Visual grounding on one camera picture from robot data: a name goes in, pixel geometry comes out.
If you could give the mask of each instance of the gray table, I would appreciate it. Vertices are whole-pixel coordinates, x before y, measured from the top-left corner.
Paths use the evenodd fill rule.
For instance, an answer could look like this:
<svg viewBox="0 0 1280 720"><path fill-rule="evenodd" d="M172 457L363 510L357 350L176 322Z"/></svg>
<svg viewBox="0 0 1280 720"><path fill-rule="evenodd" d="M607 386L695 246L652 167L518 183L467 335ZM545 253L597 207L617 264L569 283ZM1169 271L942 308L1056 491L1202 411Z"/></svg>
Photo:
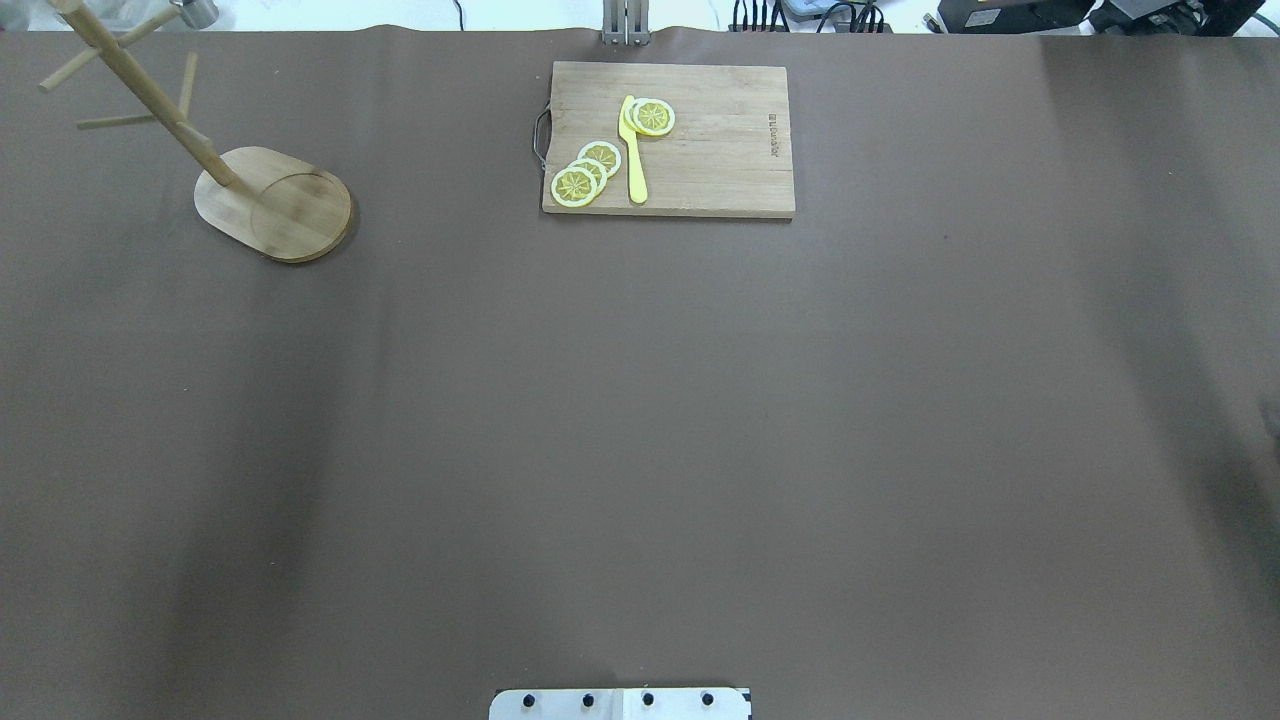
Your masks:
<svg viewBox="0 0 1280 720"><path fill-rule="evenodd" d="M219 149L352 188L312 264L69 35L0 37L0 716L1280 706L1280 44L172 35ZM791 223L550 217L556 59L785 64Z"/></svg>

